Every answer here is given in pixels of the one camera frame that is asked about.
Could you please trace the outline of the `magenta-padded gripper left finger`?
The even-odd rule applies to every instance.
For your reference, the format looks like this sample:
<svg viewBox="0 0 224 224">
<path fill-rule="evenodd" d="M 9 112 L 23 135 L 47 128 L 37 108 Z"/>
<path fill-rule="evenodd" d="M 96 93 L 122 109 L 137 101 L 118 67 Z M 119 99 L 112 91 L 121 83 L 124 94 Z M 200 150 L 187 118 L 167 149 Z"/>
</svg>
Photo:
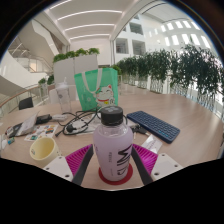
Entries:
<svg viewBox="0 0 224 224">
<path fill-rule="evenodd" d="M 81 185 L 93 154 L 93 145 L 90 144 L 72 152 L 66 157 L 56 157 L 44 167 L 44 170 L 76 185 Z"/>
</svg>

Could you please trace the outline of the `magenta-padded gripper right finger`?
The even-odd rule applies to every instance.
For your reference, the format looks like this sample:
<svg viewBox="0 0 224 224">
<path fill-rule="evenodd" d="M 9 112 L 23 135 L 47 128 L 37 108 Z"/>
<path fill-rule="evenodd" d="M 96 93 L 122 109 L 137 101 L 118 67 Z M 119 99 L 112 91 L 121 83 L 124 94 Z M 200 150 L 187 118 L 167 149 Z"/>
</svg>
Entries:
<svg viewBox="0 0 224 224">
<path fill-rule="evenodd" d="M 166 153 L 155 154 L 136 144 L 132 147 L 131 155 L 143 185 L 150 184 L 182 169 L 182 166 Z"/>
</svg>

